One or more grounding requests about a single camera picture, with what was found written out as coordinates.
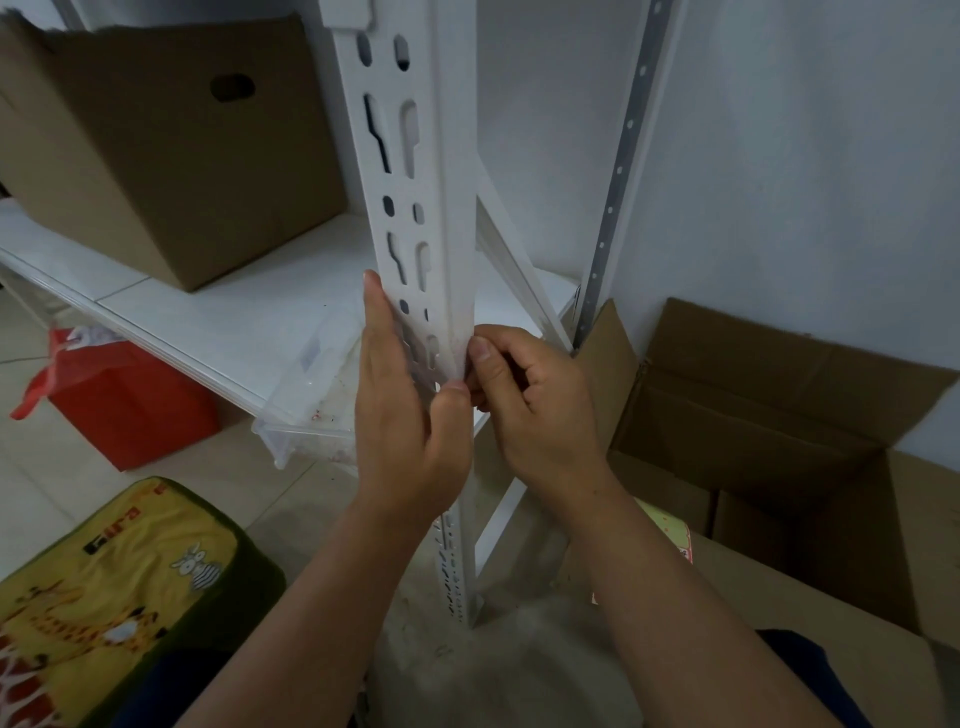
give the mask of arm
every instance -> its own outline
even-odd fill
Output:
[[[396,585],[466,482],[473,452],[466,385],[448,382],[427,415],[376,274],[364,276],[364,301],[356,499],[180,728],[347,725]]]
[[[491,412],[505,459],[586,560],[651,723],[837,725],[617,482],[575,362],[521,329],[477,334],[469,346],[474,403]]]

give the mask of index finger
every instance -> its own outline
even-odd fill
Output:
[[[481,324],[474,329],[474,333],[492,342],[500,352],[508,353],[526,373],[530,384],[542,380],[542,367],[549,366],[555,357],[565,358],[565,354],[523,328]]]
[[[374,271],[364,272],[363,303],[367,323],[360,350],[362,372],[375,378],[408,376],[403,347],[394,331],[394,310]]]

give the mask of beige floor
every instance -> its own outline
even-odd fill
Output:
[[[278,471],[251,433],[251,418],[227,404],[219,434],[140,471],[118,473],[48,402],[23,422],[6,417],[42,367],[45,349],[44,331],[0,291],[0,578],[148,474],[169,476],[227,513],[288,581],[352,497],[355,481],[333,466],[299,461]],[[525,523],[535,525],[535,539]],[[483,575],[488,606],[472,630],[444,616],[433,551],[424,542],[377,647],[371,673],[377,722],[641,723],[599,616],[548,589],[564,543],[542,524],[536,502],[525,498]]]

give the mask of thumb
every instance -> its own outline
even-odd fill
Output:
[[[473,406],[470,390],[450,380],[430,402],[426,460],[442,472],[467,478],[473,459]]]
[[[491,412],[508,416],[526,412],[527,404],[523,401],[520,388],[516,386],[514,373],[496,346],[482,336],[474,336],[470,339],[467,351],[480,386],[487,395]]]

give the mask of red bag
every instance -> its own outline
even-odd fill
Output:
[[[118,471],[220,431],[213,395],[104,327],[50,331],[50,364],[11,417],[46,397]]]

